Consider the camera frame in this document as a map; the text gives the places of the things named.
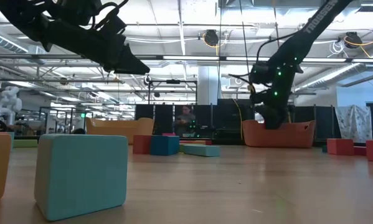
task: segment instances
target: ceiling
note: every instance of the ceiling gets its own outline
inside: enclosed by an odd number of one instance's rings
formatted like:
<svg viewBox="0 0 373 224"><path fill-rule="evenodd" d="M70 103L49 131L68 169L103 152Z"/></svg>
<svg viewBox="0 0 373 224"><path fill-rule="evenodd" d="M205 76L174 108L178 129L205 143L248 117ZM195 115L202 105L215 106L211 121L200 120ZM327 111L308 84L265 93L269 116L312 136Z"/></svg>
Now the ceiling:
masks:
<svg viewBox="0 0 373 224"><path fill-rule="evenodd" d="M248 5L248 1L243 0L243 4ZM307 1L278 1L281 7L276 9L276 20L271 7L272 1L256 0L257 7L243 7L243 17L240 10L228 7L222 10L218 7L218 0L130 0L120 9L119 17L128 24L124 33L127 42L135 55L192 55L192 56L221 56L245 57L245 51L249 57L256 56L259 46L268 39L276 37L275 22L278 22L278 35L283 36L293 33L314 14L320 0ZM354 58L366 57L362 49L344 49L340 54L332 53L334 41L339 37L343 38L346 32L357 32L364 43L373 42L373 12L359 12L362 3L368 1L354 2L334 22L326 29L312 46L308 57L311 58ZM103 19L110 8L104 9L97 21ZM179 21L182 19L183 30L180 29ZM245 25L243 33L242 20ZM223 46L219 50L208 47L201 39L207 29L215 29L221 34ZM7 19L0 13L0 33L8 36L11 40L20 45L39 45L28 39L24 34L8 23ZM181 38L185 39L185 46L182 47ZM367 50L373 49L373 44L365 47ZM270 57L278 49L276 42L265 46L260 54L261 57ZM0 54L12 54L12 52L0 47ZM48 54L73 54L68 50L54 46ZM25 60L0 59L0 62L12 68L20 69L22 72L10 72L10 68L3 69L0 78L37 78L37 64L26 62ZM66 77L68 79L87 80L112 80L119 78L124 83L92 83L92 87L98 90L146 90L143 84L144 77L138 75L114 75L107 76L107 72L101 71L97 67L65 67L66 63L81 63L81 60L47 60L46 63L55 63L60 67L40 67L39 75L46 73L42 78L58 79ZM150 68L150 77L153 80L179 79L194 81L197 80L199 66L196 62L166 63L166 61L146 61ZM316 75L328 70L331 67L341 67L343 65L328 65L325 63L310 63L303 65L304 74L297 74L295 85L303 83L305 80L314 78ZM225 97L236 97L236 94L228 94L226 91L247 91L246 85L230 78L227 74L244 74L247 68L243 63L223 63L220 66L222 89ZM55 96L68 96L69 93L53 92L49 89L73 89L81 90L82 87L74 83L61 85L59 83L35 83L38 88L46 88L47 93ZM156 90L190 90L185 84L174 86L161 84ZM89 94L71 92L71 97L80 98L83 101L97 101ZM146 93L107 93L110 96L124 103L146 103ZM248 98L248 94L239 94L239 98ZM159 101L168 100L169 103L179 103L179 101L190 102L194 100L194 93L171 93L161 94L159 98L152 99Z"/></svg>

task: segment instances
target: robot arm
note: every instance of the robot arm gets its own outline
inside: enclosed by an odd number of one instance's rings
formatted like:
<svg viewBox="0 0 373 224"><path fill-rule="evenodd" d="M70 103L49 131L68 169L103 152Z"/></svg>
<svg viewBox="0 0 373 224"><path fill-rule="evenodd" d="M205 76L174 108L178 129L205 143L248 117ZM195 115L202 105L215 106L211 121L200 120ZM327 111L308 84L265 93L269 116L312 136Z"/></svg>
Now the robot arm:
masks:
<svg viewBox="0 0 373 224"><path fill-rule="evenodd" d="M286 118L287 104L295 73L302 73L300 63L308 55L313 42L334 18L353 0L327 0L298 32L293 34L266 62L256 63L249 74L249 82L271 84L262 93L252 93L252 103L265 120L267 129L278 129Z"/></svg>
<svg viewBox="0 0 373 224"><path fill-rule="evenodd" d="M128 0L117 5L101 4L100 0L0 0L0 11L8 21L30 39L41 42L46 51L52 44L99 63L107 72L144 75L150 69L125 45L122 35L126 24L117 16ZM95 16L106 8L114 7L95 24ZM80 26L88 25L90 29Z"/></svg>

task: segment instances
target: white robot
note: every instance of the white robot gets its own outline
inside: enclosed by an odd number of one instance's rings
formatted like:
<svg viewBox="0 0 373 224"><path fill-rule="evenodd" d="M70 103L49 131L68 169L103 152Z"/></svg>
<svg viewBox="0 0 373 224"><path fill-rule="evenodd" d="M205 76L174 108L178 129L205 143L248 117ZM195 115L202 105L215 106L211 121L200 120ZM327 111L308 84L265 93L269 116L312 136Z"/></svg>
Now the white robot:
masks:
<svg viewBox="0 0 373 224"><path fill-rule="evenodd" d="M17 97L18 92L18 87L8 86L1 93L0 116L7 115L7 125L14 124L16 112L22 109L22 100Z"/></svg>

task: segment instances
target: green block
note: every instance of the green block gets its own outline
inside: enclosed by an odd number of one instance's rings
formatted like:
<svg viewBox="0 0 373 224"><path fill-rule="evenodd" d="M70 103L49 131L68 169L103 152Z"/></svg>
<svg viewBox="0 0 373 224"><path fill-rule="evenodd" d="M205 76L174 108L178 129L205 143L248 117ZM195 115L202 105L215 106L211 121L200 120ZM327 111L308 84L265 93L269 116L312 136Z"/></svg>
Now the green block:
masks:
<svg viewBox="0 0 373 224"><path fill-rule="evenodd" d="M38 147L38 141L35 139L15 139L13 141L13 147Z"/></svg>
<svg viewBox="0 0 373 224"><path fill-rule="evenodd" d="M184 153L195 156L216 157L220 154L219 146L205 146L199 144L185 144Z"/></svg>

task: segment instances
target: white wall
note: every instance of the white wall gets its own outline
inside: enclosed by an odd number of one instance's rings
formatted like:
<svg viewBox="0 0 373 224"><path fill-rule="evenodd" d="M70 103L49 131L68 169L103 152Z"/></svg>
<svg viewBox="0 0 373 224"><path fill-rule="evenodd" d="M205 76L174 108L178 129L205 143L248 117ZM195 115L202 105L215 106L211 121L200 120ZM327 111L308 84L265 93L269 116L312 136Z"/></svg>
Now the white wall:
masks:
<svg viewBox="0 0 373 224"><path fill-rule="evenodd" d="M372 72L364 72L360 75L345 79L341 84L347 84L372 75ZM373 80L350 87L337 87L338 106L366 106L367 102L373 102Z"/></svg>
<svg viewBox="0 0 373 224"><path fill-rule="evenodd" d="M315 91L315 96L299 96L295 100L296 106L337 106L337 89L336 86L331 86L327 90Z"/></svg>
<svg viewBox="0 0 373 224"><path fill-rule="evenodd" d="M23 109L25 110L39 111L40 106L50 106L50 100L40 95L31 95L27 92L20 92L19 98L22 100Z"/></svg>

